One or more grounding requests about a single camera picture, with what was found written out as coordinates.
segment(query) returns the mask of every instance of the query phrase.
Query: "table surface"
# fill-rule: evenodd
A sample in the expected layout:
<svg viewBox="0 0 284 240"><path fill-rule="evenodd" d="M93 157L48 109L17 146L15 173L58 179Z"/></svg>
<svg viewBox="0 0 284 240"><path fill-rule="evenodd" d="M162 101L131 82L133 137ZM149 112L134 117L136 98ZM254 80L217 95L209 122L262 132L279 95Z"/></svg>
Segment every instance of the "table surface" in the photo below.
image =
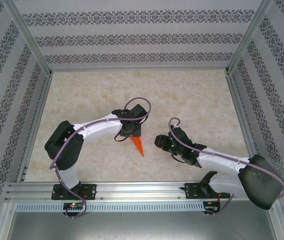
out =
<svg viewBox="0 0 284 240"><path fill-rule="evenodd" d="M209 171L178 163L154 144L167 135L171 117L194 143L239 157L248 156L223 70L102 71L55 73L50 86L26 182L56 182L44 145L58 124L102 118L134 97L148 98L152 112L142 125L142 157L132 141L114 136L81 150L75 165L84 182L199 181ZM129 105L141 104L142 100Z"/></svg>

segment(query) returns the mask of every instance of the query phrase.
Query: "orange object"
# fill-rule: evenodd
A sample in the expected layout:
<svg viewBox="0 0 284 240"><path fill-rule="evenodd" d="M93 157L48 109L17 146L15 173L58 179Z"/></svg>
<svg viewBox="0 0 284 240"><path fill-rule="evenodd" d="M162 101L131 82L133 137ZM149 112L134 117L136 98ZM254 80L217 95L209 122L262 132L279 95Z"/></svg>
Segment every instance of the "orange object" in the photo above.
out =
<svg viewBox="0 0 284 240"><path fill-rule="evenodd" d="M140 151L141 155L144 156L144 151L143 151L142 142L141 142L140 137L139 136L132 136L131 140L133 141L133 143L137 147L138 151Z"/></svg>

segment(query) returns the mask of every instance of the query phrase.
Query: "enclosure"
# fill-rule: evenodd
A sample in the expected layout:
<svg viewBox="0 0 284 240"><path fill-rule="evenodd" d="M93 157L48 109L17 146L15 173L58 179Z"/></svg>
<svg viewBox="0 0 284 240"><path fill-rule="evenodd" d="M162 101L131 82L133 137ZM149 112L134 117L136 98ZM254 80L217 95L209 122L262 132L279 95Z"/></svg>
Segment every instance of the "enclosure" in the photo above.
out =
<svg viewBox="0 0 284 240"><path fill-rule="evenodd" d="M114 137L83 146L77 175L94 200L65 219L46 141L134 97L152 104L145 157ZM284 0L0 0L0 240L284 239L284 198L262 210L237 197L216 217L202 213L215 199L186 199L209 169L155 146L172 117L193 142L260 154L284 179Z"/></svg>

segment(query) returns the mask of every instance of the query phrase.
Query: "striped wall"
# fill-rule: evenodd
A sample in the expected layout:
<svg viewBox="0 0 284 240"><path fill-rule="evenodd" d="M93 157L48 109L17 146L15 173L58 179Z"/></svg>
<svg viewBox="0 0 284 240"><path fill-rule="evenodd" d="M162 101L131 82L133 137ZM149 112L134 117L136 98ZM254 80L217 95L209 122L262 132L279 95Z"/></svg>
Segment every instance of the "striped wall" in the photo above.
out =
<svg viewBox="0 0 284 240"><path fill-rule="evenodd" d="M259 154L284 179L284 0L273 1L233 78Z"/></svg>
<svg viewBox="0 0 284 240"><path fill-rule="evenodd" d="M226 67L261 0L16 0L53 70Z"/></svg>
<svg viewBox="0 0 284 240"><path fill-rule="evenodd" d="M0 208L16 180L45 75L0 1Z"/></svg>

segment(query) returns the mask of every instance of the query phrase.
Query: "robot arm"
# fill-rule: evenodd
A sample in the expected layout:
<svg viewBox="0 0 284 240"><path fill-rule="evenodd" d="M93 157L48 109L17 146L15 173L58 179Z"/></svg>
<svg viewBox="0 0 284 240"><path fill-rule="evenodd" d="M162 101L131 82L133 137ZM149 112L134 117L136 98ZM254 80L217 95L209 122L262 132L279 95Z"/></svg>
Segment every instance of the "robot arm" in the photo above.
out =
<svg viewBox="0 0 284 240"><path fill-rule="evenodd" d="M170 128L171 131L168 135L156 137L155 145L157 147L171 153L173 158L176 155L181 156L185 163L191 166L213 170L204 177L200 183L201 187L195 191L207 195L215 192L248 197L255 205L265 210L271 208L283 191L279 180L269 173L281 180L280 176L263 157L254 155L252 158L248 158L223 154L205 145L192 143L180 127L171 125ZM198 151L190 149L180 142Z"/></svg>
<svg viewBox="0 0 284 240"><path fill-rule="evenodd" d="M76 175L74 164L82 146L109 135L115 136L115 140L117 136L140 137L141 119L134 119L147 116L147 114L146 110L137 104L131 110L114 110L107 116L91 122L81 124L61 122L45 144L45 150L51 159L55 159L56 155L60 154L56 161L56 168L59 178L65 186L75 193L80 190L81 183ZM73 137L59 153L71 135Z"/></svg>

